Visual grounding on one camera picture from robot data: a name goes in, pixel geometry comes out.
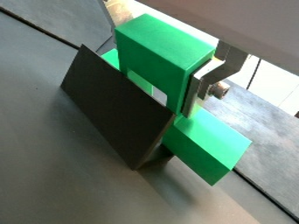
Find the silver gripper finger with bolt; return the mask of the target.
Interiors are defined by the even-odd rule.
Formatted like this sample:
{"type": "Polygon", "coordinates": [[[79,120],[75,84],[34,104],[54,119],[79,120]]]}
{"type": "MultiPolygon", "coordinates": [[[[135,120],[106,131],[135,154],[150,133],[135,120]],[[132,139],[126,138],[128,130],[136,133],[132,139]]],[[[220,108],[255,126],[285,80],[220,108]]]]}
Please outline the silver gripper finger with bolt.
{"type": "Polygon", "coordinates": [[[230,86],[223,82],[232,74],[238,73],[246,62],[248,54],[224,41],[219,41],[216,52],[191,74],[186,91],[182,114],[192,116],[196,101],[203,104],[212,95],[222,99],[230,91],[230,86]]]}

